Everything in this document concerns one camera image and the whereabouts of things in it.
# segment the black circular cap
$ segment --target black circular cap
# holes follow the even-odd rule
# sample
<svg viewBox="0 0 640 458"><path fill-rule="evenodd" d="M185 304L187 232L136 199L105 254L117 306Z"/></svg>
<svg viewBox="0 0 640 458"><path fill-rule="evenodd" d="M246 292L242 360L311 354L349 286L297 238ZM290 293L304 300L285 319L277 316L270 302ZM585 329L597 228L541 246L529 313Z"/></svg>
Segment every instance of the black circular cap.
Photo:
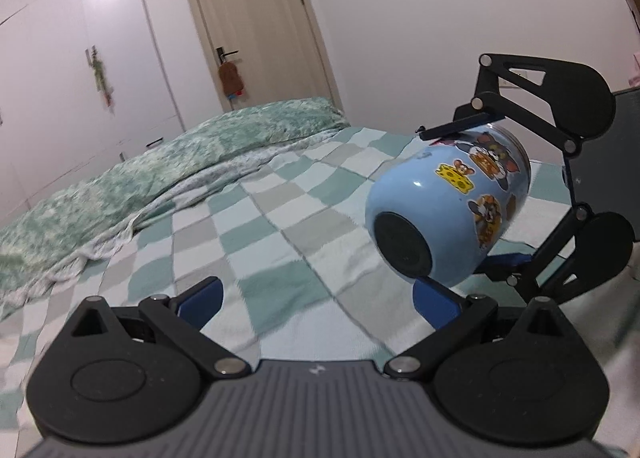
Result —
<svg viewBox="0 0 640 458"><path fill-rule="evenodd" d="M588 350L574 348L553 336L470 346L438 368L434 393L484 440L542 448L592 438L609 387Z"/></svg>
<svg viewBox="0 0 640 458"><path fill-rule="evenodd" d="M177 424L196 405L201 379L181 353L118 338L73 338L52 346L27 386L43 436L89 445L149 438Z"/></svg>
<svg viewBox="0 0 640 458"><path fill-rule="evenodd" d="M396 213L380 213L373 222L373 232L380 253L396 271L408 278L429 275L431 251L409 220Z"/></svg>
<svg viewBox="0 0 640 458"><path fill-rule="evenodd" d="M575 239L577 278L585 283L604 283L621 272L631 258L635 237L622 215L596 215Z"/></svg>
<svg viewBox="0 0 640 458"><path fill-rule="evenodd" d="M71 379L71 386L87 400L113 402L135 394L145 380L145 371L135 362L111 359L80 368Z"/></svg>
<svg viewBox="0 0 640 458"><path fill-rule="evenodd" d="M613 122L616 103L604 78L593 68L549 60L542 88L556 127L580 137L602 135Z"/></svg>

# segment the ribbed gray surface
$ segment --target ribbed gray surface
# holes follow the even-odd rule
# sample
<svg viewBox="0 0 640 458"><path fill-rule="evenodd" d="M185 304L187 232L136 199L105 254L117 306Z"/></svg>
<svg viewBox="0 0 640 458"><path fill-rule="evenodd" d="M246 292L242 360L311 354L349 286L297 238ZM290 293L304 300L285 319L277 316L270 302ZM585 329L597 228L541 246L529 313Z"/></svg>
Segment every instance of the ribbed gray surface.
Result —
<svg viewBox="0 0 640 458"><path fill-rule="evenodd" d="M263 361L216 383L174 429L119 448L45 440L30 458L606 458L591 443L508 449L443 419L422 388L382 377L369 361Z"/></svg>

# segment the brown towel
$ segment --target brown towel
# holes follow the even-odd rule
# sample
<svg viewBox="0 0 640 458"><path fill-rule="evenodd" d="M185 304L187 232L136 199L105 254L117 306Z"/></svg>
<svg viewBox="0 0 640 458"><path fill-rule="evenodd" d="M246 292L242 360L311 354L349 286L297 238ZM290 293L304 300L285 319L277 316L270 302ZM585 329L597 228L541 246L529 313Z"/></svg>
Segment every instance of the brown towel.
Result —
<svg viewBox="0 0 640 458"><path fill-rule="evenodd" d="M238 74L238 67L231 61L225 61L218 67L218 76L227 97L240 95L244 90L244 83Z"/></svg>

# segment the wardrobe handle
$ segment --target wardrobe handle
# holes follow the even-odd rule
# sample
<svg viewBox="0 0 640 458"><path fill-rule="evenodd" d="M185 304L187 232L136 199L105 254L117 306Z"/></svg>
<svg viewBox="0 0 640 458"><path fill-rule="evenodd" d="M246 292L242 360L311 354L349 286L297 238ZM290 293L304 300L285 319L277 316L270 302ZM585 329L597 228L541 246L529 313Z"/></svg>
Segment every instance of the wardrobe handle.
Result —
<svg viewBox="0 0 640 458"><path fill-rule="evenodd" d="M156 139L155 141L148 143L148 145L146 145L146 149L155 148L156 146L161 145L162 142L164 142L164 137L160 137L159 139Z"/></svg>

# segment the white wardrobe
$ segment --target white wardrobe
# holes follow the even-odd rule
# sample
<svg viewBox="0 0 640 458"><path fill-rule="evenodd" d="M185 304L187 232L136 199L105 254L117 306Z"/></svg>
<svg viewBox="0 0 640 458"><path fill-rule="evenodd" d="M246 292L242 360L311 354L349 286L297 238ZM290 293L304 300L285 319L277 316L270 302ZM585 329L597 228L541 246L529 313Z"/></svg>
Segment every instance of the white wardrobe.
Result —
<svg viewBox="0 0 640 458"><path fill-rule="evenodd" d="M143 0L0 0L0 119L0 226L182 133Z"/></svg>

